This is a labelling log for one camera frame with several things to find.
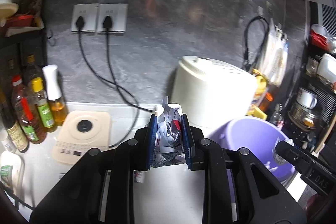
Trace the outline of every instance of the wall socket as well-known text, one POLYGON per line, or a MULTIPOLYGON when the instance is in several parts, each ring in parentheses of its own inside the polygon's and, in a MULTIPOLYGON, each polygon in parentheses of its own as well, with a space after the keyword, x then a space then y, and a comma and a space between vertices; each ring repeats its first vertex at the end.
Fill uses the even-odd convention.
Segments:
POLYGON ((106 16, 112 17, 111 32, 123 33, 126 30, 127 3, 101 4, 97 22, 97 32, 105 32, 103 22, 106 16))
POLYGON ((79 16, 82 16, 85 22, 85 25, 82 31, 83 32, 95 32, 98 8, 99 8, 99 3, 75 5, 73 7, 73 12, 72 12, 71 31, 77 32, 76 21, 79 16))

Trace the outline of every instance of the white mug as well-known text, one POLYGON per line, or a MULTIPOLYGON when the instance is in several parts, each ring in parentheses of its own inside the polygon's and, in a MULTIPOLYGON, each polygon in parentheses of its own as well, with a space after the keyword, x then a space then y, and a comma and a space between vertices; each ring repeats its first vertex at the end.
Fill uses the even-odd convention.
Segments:
POLYGON ((309 90, 306 90, 304 88, 300 88, 298 93, 297 93, 297 97, 296 97, 296 101, 306 107, 306 108, 314 108, 317 104, 317 95, 312 93, 309 90))

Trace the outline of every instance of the red bottle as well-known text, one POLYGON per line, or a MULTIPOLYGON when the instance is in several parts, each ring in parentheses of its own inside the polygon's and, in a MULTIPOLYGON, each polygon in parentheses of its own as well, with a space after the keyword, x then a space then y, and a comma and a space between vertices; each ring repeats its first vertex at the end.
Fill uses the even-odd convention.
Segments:
POLYGON ((33 98, 30 95, 31 93, 28 88, 22 84, 20 75, 13 77, 12 84, 12 105, 19 123, 28 139, 34 144, 39 144, 44 141, 47 132, 41 124, 34 106, 33 98))

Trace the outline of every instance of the green label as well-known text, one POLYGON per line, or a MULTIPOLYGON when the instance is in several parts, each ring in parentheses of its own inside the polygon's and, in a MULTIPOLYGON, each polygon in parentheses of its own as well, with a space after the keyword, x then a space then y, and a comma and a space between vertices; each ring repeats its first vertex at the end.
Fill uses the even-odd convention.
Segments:
POLYGON ((51 114, 48 103, 37 106, 44 127, 51 128, 54 125, 53 115, 51 114))
POLYGON ((26 133, 26 135, 28 136, 28 139, 30 139, 31 141, 38 141, 38 137, 36 136, 36 133, 34 131, 34 128, 32 126, 28 126, 28 127, 22 127, 23 131, 26 133))

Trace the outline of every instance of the black cable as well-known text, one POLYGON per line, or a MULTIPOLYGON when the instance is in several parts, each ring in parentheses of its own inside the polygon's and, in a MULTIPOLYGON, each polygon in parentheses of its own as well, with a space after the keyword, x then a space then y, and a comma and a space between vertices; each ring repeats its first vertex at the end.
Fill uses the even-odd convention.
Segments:
POLYGON ((267 20, 264 17, 256 16, 249 21, 249 23, 247 24, 247 26, 245 28, 245 31, 244 31, 245 51, 244 51, 244 54, 243 54, 244 62, 243 62, 242 69, 244 69, 246 71, 249 71, 251 67, 253 68, 257 64, 258 59, 259 59, 259 57, 261 55, 261 52, 263 50, 263 47, 268 40, 268 33, 269 33, 269 23, 267 22, 267 20), (262 22, 262 24, 264 26, 264 30, 265 30, 265 35, 264 35, 264 38, 263 38, 263 41, 262 41, 261 45, 258 48, 257 55, 256 55, 254 61, 250 64, 249 63, 248 31, 249 31, 249 28, 250 28, 251 24, 255 21, 262 22))
POLYGON ((29 204, 25 203, 23 200, 19 199, 13 192, 13 190, 7 186, 5 186, 1 181, 0 181, 0 188, 4 190, 11 198, 15 200, 15 203, 21 203, 23 206, 26 206, 28 209, 31 209, 32 211, 35 209, 34 207, 30 206, 29 204))
MULTIPOLYGON (((92 67, 91 65, 89 64, 88 60, 86 59, 86 56, 84 54, 84 51, 83 51, 83 47, 82 47, 82 42, 81 42, 81 30, 84 26, 84 20, 83 20, 83 17, 78 17, 77 21, 76 21, 76 27, 78 29, 78 34, 79 34, 79 46, 81 48, 81 52, 82 52, 82 55, 83 55, 83 58, 84 58, 84 61, 85 63, 87 64, 87 66, 89 67, 89 69, 92 71, 92 73, 97 77, 99 78, 100 80, 103 80, 107 83, 110 83, 112 85, 114 85, 115 87, 117 87, 117 89, 122 89, 124 92, 126 92, 129 96, 131 96, 133 99, 135 99, 136 101, 136 104, 137 103, 137 100, 136 98, 134 97, 133 94, 131 94, 127 89, 123 88, 122 86, 118 85, 116 82, 112 82, 110 80, 107 80, 106 78, 102 77, 101 75, 99 75, 92 67)), ((120 90, 118 90, 118 93, 120 94, 121 98, 124 100, 124 102, 129 105, 129 106, 132 106, 132 107, 135 107, 137 109, 140 109, 140 110, 143 110, 143 111, 146 111, 146 112, 150 112, 150 113, 154 113, 154 110, 150 110, 150 109, 146 109, 146 108, 143 108, 143 107, 140 107, 138 105, 135 105, 135 104, 132 104, 131 102, 129 102, 125 96, 120 92, 120 90)))
POLYGON ((135 107, 137 109, 137 113, 136 113, 136 116, 135 116, 135 119, 130 127, 130 129, 128 130, 128 132, 125 134, 125 136, 119 140, 117 143, 113 144, 113 145, 110 145, 109 147, 115 147, 117 146, 119 143, 121 143, 127 136, 128 134, 133 130, 137 120, 138 120, 138 117, 139 117, 139 112, 140 110, 144 110, 144 111, 147 111, 147 112, 153 112, 152 110, 149 110, 149 109, 146 109, 146 108, 142 108, 142 107, 139 107, 138 106, 138 100, 137 98, 131 94, 128 90, 126 90, 125 88, 123 88, 122 86, 118 85, 116 82, 115 82, 115 76, 113 74, 113 70, 112 70, 112 67, 111 67, 111 64, 110 64, 110 50, 109 50, 109 37, 108 37, 108 30, 109 28, 107 27, 106 28, 106 45, 107 45, 107 59, 108 59, 108 66, 109 66, 109 69, 110 69, 110 72, 111 72, 111 75, 112 75, 112 78, 114 80, 114 82, 110 81, 110 80, 107 80, 106 78, 100 76, 93 68, 92 66, 90 65, 89 61, 86 59, 86 56, 85 56, 85 53, 84 53, 84 50, 83 50, 83 45, 82 45, 82 39, 81 39, 81 33, 82 33, 82 28, 84 26, 84 20, 82 17, 79 17, 78 20, 76 21, 76 26, 78 28, 78 40, 79 40, 79 47, 80 47, 80 50, 81 50, 81 53, 82 53, 82 56, 84 58, 84 61, 86 63, 86 65, 89 67, 89 69, 91 70, 91 72, 101 81, 103 82, 105 85, 108 85, 109 87, 110 84, 114 85, 117 90, 118 90, 118 93, 121 95, 121 97, 123 98, 123 100, 125 102, 127 102, 128 105, 131 105, 133 107, 135 107), (129 102, 128 100, 126 100, 125 96, 122 94, 122 92, 119 90, 123 90, 124 92, 126 92, 129 96, 132 97, 132 99, 134 100, 135 104, 132 104, 131 102, 129 102))

